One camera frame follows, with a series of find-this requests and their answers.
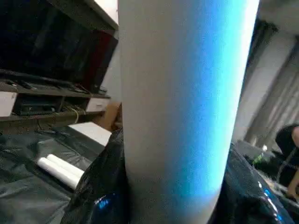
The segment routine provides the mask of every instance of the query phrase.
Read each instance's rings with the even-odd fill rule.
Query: white roll
[[[57,165],[59,165],[60,167],[62,167],[63,169],[69,171],[70,173],[76,175],[77,177],[81,178],[81,176],[83,175],[84,171],[69,164],[68,162],[60,159],[59,157],[53,155],[53,154],[49,154],[47,156],[47,159],[50,160],[53,163],[56,163]]]
[[[59,179],[61,182],[68,185],[70,188],[75,189],[79,183],[80,178],[76,175],[70,173],[69,171],[63,169],[59,165],[49,161],[48,159],[42,157],[37,161],[37,165],[48,173]]]
[[[131,224],[206,224],[216,206],[259,0],[120,0]]]

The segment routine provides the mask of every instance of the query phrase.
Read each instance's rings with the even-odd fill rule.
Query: television
[[[83,26],[47,0],[1,1],[0,27],[0,69],[88,89],[103,80],[117,44],[111,33]]]

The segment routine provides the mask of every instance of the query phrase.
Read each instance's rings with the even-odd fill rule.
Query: curtain
[[[256,68],[261,54],[263,53],[265,47],[268,45],[271,37],[275,34],[276,31],[277,29],[274,25],[268,24],[259,19],[256,20],[247,60],[247,67],[244,76],[241,97],[249,83],[249,80],[252,77],[253,71]]]
[[[275,143],[278,130],[299,122],[299,44],[281,69],[245,140],[255,146],[279,150]]]

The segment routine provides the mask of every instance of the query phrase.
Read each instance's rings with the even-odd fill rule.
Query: white paper roll
[[[70,188],[75,189],[79,183],[80,178],[76,175],[70,173],[69,171],[63,169],[59,165],[49,161],[48,159],[42,157],[37,161],[37,165],[51,175],[59,179],[61,182],[68,185]]]
[[[63,169],[69,171],[70,173],[76,175],[77,177],[81,178],[81,176],[83,175],[84,171],[69,164],[68,162],[60,159],[59,157],[53,155],[53,154],[49,154],[47,156],[47,159],[50,160],[53,163],[56,163],[57,165],[59,165],[60,167],[62,167]]]

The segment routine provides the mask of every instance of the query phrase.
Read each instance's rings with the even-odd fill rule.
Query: person
[[[280,183],[287,186],[286,195],[299,201],[299,124],[283,127],[275,139],[280,147],[285,163],[281,166]]]

